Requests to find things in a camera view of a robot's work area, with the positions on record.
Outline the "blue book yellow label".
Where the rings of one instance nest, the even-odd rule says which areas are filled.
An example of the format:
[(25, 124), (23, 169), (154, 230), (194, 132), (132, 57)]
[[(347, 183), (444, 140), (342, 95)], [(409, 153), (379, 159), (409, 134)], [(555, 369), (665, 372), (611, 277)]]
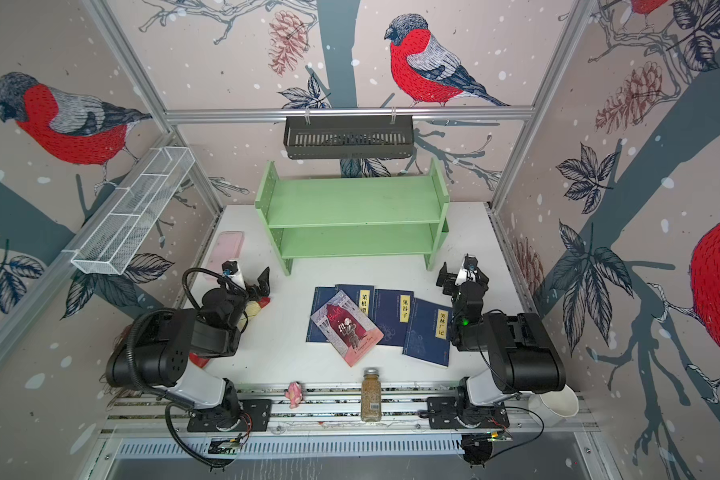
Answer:
[(371, 285), (337, 284), (337, 291), (343, 291), (369, 318), (373, 318), (375, 287)]

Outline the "pink Hamlet book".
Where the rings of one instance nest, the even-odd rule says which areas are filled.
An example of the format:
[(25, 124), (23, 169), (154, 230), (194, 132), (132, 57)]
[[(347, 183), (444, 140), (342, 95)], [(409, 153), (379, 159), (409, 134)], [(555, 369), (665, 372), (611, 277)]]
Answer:
[(349, 367), (354, 367), (383, 338), (381, 330), (343, 291), (335, 293), (310, 320)]

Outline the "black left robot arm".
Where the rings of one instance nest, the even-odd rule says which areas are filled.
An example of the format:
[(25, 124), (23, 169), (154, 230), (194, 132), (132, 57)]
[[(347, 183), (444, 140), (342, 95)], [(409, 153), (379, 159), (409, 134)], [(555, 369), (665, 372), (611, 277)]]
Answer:
[(248, 283), (236, 261), (222, 271), (192, 267), (181, 284), (190, 306), (151, 310), (132, 323), (108, 360), (109, 386), (166, 399), (219, 430), (245, 418), (232, 381), (191, 360), (234, 356), (250, 325), (248, 307), (270, 296), (270, 269)]

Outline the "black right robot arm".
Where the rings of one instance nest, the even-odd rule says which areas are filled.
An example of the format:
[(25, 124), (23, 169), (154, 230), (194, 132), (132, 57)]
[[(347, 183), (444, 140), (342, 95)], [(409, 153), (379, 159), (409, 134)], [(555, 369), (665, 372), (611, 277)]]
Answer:
[(545, 394), (565, 388), (562, 360), (538, 314), (484, 309), (489, 278), (475, 257), (466, 255), (456, 273), (442, 266), (436, 285), (452, 303), (448, 339), (460, 352), (479, 353), (486, 367), (459, 382), (455, 410), (460, 420), (474, 424), (523, 392)]

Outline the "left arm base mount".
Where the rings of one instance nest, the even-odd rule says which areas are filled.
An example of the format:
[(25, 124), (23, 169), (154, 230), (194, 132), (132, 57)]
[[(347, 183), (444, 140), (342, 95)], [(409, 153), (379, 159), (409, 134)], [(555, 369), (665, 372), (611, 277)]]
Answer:
[(230, 405), (194, 412), (188, 421), (191, 433), (264, 432), (267, 430), (272, 401), (268, 399), (243, 399)]

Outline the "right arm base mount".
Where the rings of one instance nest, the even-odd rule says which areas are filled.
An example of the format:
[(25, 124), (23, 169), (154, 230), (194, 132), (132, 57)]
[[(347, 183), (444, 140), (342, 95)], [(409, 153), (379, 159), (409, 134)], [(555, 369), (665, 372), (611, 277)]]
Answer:
[(498, 406), (473, 406), (454, 396), (435, 396), (426, 399), (426, 407), (417, 415), (428, 422), (431, 429), (499, 429), (509, 427), (506, 411)]

